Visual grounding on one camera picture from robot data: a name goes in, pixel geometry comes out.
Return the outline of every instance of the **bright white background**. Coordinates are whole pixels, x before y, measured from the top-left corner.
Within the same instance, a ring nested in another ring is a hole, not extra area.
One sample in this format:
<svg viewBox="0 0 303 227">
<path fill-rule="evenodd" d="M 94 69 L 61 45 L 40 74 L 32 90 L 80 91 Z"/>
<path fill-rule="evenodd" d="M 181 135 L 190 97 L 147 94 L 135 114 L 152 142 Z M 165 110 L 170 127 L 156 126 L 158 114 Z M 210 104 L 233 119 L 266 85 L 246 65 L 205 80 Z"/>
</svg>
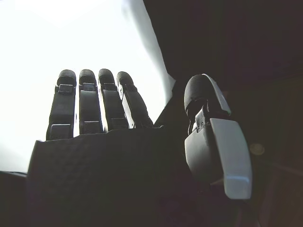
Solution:
<svg viewBox="0 0 303 227">
<path fill-rule="evenodd" d="M 156 121 L 174 81 L 142 0 L 0 0 L 0 170 L 27 171 L 61 70 L 101 68 L 128 72 Z"/>
</svg>

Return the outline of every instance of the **white plastic panel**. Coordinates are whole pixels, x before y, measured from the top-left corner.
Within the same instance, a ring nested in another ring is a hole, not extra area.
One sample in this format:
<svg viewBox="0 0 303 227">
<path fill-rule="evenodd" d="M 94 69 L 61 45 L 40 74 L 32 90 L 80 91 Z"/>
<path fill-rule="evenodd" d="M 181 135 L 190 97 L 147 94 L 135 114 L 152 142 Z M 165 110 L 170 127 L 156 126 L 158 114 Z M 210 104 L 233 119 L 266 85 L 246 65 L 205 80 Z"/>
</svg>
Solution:
<svg viewBox="0 0 303 227">
<path fill-rule="evenodd" d="M 208 79 L 211 81 L 213 87 L 214 87 L 214 91 L 216 93 L 217 99 L 219 100 L 220 106 L 222 108 L 222 110 L 225 110 L 228 112 L 228 114 L 230 115 L 232 113 L 231 109 L 229 108 L 227 101 L 224 98 L 224 95 L 222 93 L 222 91 L 220 90 L 220 88 L 218 87 L 216 81 L 214 81 L 210 76 L 203 74 L 205 76 L 208 77 Z"/>
<path fill-rule="evenodd" d="M 249 199 L 252 169 L 246 140 L 235 121 L 211 118 L 224 173 L 225 194 L 230 199 Z"/>
</svg>

